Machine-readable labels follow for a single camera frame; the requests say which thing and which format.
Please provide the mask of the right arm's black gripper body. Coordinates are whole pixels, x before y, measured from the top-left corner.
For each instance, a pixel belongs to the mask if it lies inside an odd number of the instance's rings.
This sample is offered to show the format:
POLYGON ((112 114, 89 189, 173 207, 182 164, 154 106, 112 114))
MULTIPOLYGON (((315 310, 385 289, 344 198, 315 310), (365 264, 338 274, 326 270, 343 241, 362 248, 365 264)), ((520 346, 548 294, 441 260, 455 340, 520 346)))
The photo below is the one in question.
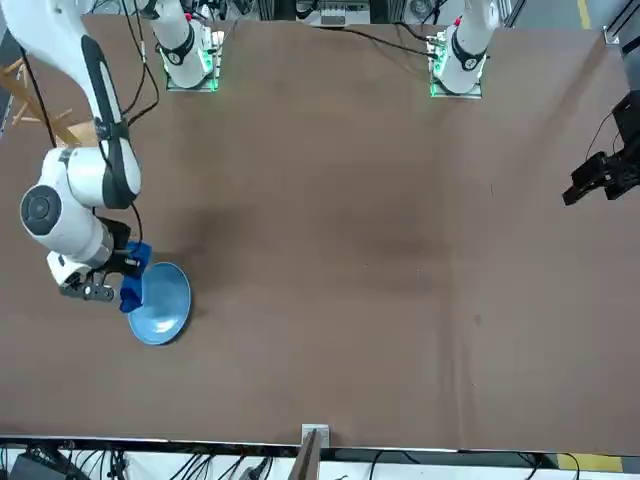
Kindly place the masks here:
POLYGON ((99 217, 98 220, 103 228, 102 245, 107 248, 110 254, 127 254, 131 236, 131 228, 123 222, 99 217))

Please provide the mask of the left arm's black gripper body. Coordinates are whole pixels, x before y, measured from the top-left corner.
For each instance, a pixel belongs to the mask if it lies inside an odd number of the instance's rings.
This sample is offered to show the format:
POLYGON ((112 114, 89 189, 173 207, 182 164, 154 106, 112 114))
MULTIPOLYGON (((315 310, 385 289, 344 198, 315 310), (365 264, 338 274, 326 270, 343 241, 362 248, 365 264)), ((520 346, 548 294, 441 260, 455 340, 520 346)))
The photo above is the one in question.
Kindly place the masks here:
POLYGON ((625 162, 639 164, 639 91, 627 93, 612 113, 623 144, 618 155, 625 162))

